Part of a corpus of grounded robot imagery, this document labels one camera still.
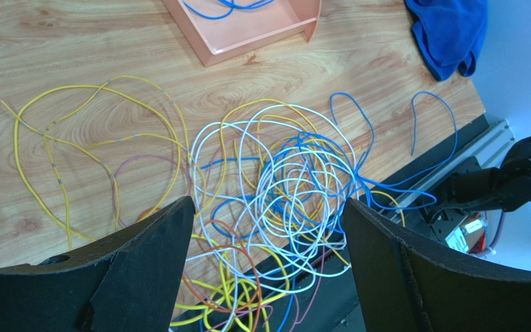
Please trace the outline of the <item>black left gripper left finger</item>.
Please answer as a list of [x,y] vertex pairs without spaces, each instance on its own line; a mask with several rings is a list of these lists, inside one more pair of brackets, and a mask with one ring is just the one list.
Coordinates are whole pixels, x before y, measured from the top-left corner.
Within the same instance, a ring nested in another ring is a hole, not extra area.
[[167,331],[194,215],[184,196],[81,248],[0,268],[0,331]]

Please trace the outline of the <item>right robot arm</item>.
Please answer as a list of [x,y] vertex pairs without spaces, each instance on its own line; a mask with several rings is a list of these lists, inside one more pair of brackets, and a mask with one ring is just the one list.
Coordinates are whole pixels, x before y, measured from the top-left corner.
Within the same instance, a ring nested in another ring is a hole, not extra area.
[[516,142],[499,167],[455,172],[436,188],[437,203],[422,216],[434,223],[445,210],[513,212],[531,202],[531,136]]

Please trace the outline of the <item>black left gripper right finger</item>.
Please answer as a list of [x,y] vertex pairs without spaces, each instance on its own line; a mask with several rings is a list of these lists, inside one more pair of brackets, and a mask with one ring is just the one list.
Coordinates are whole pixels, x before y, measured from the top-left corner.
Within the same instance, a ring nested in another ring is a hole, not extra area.
[[531,271],[453,252],[420,253],[447,268],[444,286],[426,263],[413,261],[433,331],[531,331]]

